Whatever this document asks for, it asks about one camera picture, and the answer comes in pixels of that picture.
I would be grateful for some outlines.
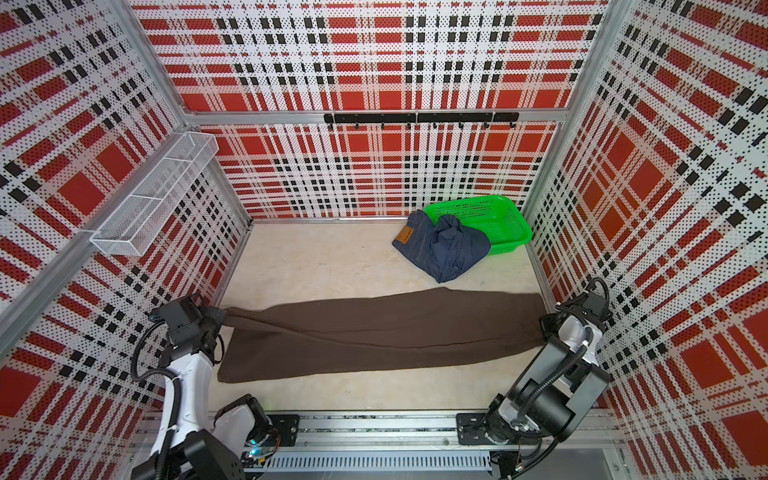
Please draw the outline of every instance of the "green plastic basket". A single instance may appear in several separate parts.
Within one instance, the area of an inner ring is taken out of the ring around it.
[[[424,212],[433,223],[437,223],[442,215],[449,214],[467,227],[485,233],[491,241],[488,255],[511,252],[530,242],[533,236],[531,228],[512,200],[501,195],[442,202],[425,207]]]

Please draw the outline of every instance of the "denim fabric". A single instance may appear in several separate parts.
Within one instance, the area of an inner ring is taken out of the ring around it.
[[[491,250],[485,233],[463,226],[453,215],[443,215],[435,225],[417,210],[408,216],[406,225],[413,229],[408,242],[395,239],[392,245],[438,283],[455,279]]]

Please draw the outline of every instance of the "black motor joint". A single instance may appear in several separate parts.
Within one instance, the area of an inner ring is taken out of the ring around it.
[[[194,353],[203,353],[212,363],[218,363],[214,353],[226,312],[202,303],[202,296],[195,293],[150,312],[154,322],[165,322],[168,325],[169,343],[160,357],[160,367]]]

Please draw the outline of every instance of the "perforated wall panel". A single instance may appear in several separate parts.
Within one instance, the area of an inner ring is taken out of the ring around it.
[[[133,383],[130,355],[156,305],[207,300],[243,229],[203,173],[141,258],[96,254],[0,364],[0,477],[111,478],[163,380]],[[157,365],[152,336],[139,371]]]
[[[607,0],[131,0],[192,111],[555,108]]]
[[[768,2],[637,2],[531,217],[611,287],[607,400],[649,478],[768,475]]]
[[[205,127],[252,217],[407,215],[505,195],[522,208],[554,122]]]
[[[176,126],[108,6],[0,7],[0,310]]]

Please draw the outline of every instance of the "beige floor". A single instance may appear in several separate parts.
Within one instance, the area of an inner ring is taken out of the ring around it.
[[[281,303],[394,295],[437,287],[433,278],[391,245],[401,228],[398,223],[363,222],[257,224],[221,306],[263,310]],[[539,292],[522,247],[486,257],[458,279],[440,286]],[[222,329],[225,343],[232,331]],[[467,366],[330,373],[239,384],[219,383],[214,367],[210,410],[245,393],[256,396],[268,410],[482,409],[496,393],[506,392],[537,350]]]

